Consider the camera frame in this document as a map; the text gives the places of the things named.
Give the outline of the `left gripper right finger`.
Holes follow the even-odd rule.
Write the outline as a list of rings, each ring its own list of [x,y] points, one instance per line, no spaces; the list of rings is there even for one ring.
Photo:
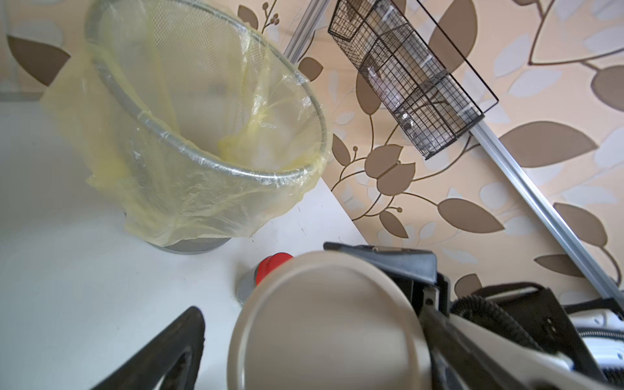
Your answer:
[[[433,389],[527,389],[450,323],[449,279],[431,251],[371,245],[323,244],[383,271],[406,294],[424,332]]]

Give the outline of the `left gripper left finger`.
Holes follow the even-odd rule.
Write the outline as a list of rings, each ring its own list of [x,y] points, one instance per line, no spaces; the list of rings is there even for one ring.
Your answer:
[[[205,320],[188,308],[97,389],[194,389],[204,348]]]

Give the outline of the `beige jar lid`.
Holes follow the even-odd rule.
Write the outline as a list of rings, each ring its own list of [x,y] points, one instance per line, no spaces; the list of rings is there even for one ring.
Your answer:
[[[432,362],[411,303],[379,268],[317,251],[278,266],[242,307],[230,389],[429,389]]]

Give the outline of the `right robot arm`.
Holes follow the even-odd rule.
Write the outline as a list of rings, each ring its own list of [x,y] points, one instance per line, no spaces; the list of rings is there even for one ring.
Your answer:
[[[519,282],[478,289],[450,312],[523,347],[561,353],[577,372],[623,388],[623,313],[611,298],[563,306],[550,289]]]

